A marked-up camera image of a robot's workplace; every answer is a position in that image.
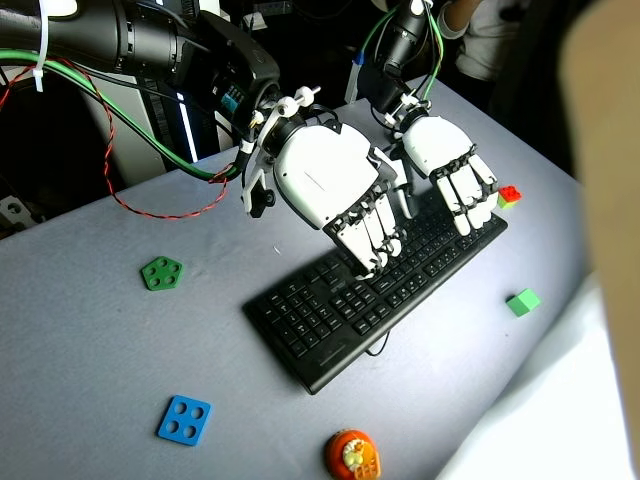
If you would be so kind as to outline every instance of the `green block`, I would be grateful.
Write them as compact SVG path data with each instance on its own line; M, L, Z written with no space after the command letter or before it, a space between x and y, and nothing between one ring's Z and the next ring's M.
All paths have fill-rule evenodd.
M180 285L182 264L167 257L158 257L149 265L145 265L140 273L151 291L169 290Z
M503 210L506 210L508 208L513 207L516 203L518 203L518 201L515 202L507 202L504 198L502 198L502 195L498 195L498 205L500 206L500 208L502 208Z
M540 299L533 290L527 288L508 300L507 305L513 313L521 317L540 305Z

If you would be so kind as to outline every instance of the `red wire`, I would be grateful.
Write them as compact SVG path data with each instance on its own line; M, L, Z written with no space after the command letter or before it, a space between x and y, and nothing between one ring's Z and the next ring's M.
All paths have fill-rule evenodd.
M104 169L103 169L103 173L104 173L104 179L105 182L107 183L107 188L109 189L109 194L113 197L113 199L123 208L129 210L130 212L133 212L135 214L138 215L142 215L144 217L147 218L159 218L162 220L179 220L181 218L193 218L193 217L197 217L199 215L201 215L202 213L212 210L214 208L216 208L218 206L218 203L220 203L220 201L227 195L227 179L226 177L223 176L223 174L228 170L228 168L230 167L230 165L227 165L225 168L223 168L220 172L216 173L210 180L209 183L222 183L222 188L220 189L220 192L218 193L218 196L215 198L215 200L213 202L211 202L210 204L195 210L193 212L188 212L188 213L183 213L181 215L158 215L155 213L150 213L150 212L146 212L144 210L138 210L136 208L133 208L132 206L130 206L129 204L127 204L124 200L122 200L118 194L116 193L115 189L113 188L113 184L111 183L111 178L109 176L109 171L111 168L111 164L109 162L109 159L111 157L111 152L113 151L113 141L116 137L116 128L113 124L113 115L111 114L111 109L109 108L109 105L107 105L107 103L105 102L104 98L102 97L100 90L98 90L98 88L95 86L95 84L93 83L93 80L91 79L91 77L89 76L89 74L84 71L83 69L79 68L77 65L75 65L74 63L70 62L69 60L66 59L58 59L58 61L65 63L66 65L68 65L69 67L77 70L78 72L80 72L91 84L91 86L93 87L98 100L100 101L100 104L102 105L102 108L104 108L105 113L107 114L107 118L109 119L109 140L107 142L107 149L104 153ZM6 102L7 98L9 97L9 91L11 90L11 87L20 79L20 77L22 77L24 74L26 74L29 70L33 69L35 66L29 66L29 67L25 67L25 69L18 74L13 80L11 80L11 82L9 82L9 85L7 85L7 90L4 92L2 98L0 99L0 109L2 109L2 106L4 105L4 103Z

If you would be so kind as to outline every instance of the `white sleeve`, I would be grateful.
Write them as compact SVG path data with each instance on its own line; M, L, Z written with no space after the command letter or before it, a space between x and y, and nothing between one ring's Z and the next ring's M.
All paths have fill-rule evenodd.
M459 30L457 32L449 28L449 26L447 25L447 22L444 20L444 12L452 3L453 2L445 3L440 9L440 14L438 15L438 29L440 30L440 34L442 35L442 38L445 38L447 40L456 40L462 37L462 35L464 35L464 32L467 31L467 28L469 28L468 23L465 25L465 27L462 30Z

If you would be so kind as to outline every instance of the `person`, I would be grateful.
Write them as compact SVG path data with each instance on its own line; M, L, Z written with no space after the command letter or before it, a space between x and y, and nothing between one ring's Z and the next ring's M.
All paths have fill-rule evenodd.
M462 38L462 44L456 52L455 65L443 68L443 83L487 111L529 3L530 0L446 2L438 15L438 28L443 39Z

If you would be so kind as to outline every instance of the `green cable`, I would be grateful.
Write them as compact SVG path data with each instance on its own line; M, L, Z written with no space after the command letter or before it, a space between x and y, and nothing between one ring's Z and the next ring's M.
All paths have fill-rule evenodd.
M431 78L429 79L429 82L427 83L427 86L425 87L424 92L422 93L423 102L429 98L429 93L431 93L431 87L433 87L433 84L436 81L436 77L438 76L438 73L440 73L440 67L442 66L442 59L444 57L444 42L442 41L442 35L440 34L440 30L438 29L438 24L433 19L433 16L431 16L431 14L429 14L429 23L431 24L431 28L435 33L436 42L438 44L438 51L440 53L438 57L438 63L436 63L436 68L431 73Z
M376 34L376 32L378 31L380 26L384 22L386 22L389 18L391 18L396 13L396 10L398 10L398 6L397 5L395 7L393 7L391 10L389 10L387 13L385 13L384 17L382 17L380 20L378 20L378 23L376 23L373 26L373 28L369 32L369 35L367 35L367 38L365 38L364 43L362 44L362 48L360 49L361 52L364 53L364 51L367 49L367 46L369 45L369 42L371 42L371 39Z
M22 51L22 50L7 50L0 49L0 60L20 60L25 62L36 63L38 60L38 55ZM58 73L62 77L67 80L72 81L76 85L78 85L83 90L89 93L96 93L91 82L89 82L82 74L77 72L76 70L67 67L59 62L53 60L46 60L44 63L45 67L53 70ZM176 166L178 166L181 170L185 171L189 175L192 175L201 180L210 180L215 176L215 173L206 172L204 170L200 170L199 168L194 167L192 164L183 160L179 155L175 154L171 150L169 150L162 143L158 142L149 132L147 132L144 128L142 128L138 123L136 123L129 115L127 115L113 100L111 100L106 95L100 93L100 96L104 99L105 103L109 105L109 108L118 112L120 115L125 117L130 123L131 127L145 139L147 139L150 143L156 146L156 148L162 152L171 162L173 162ZM235 172L236 167L231 167L227 172L225 172L225 176L229 176Z

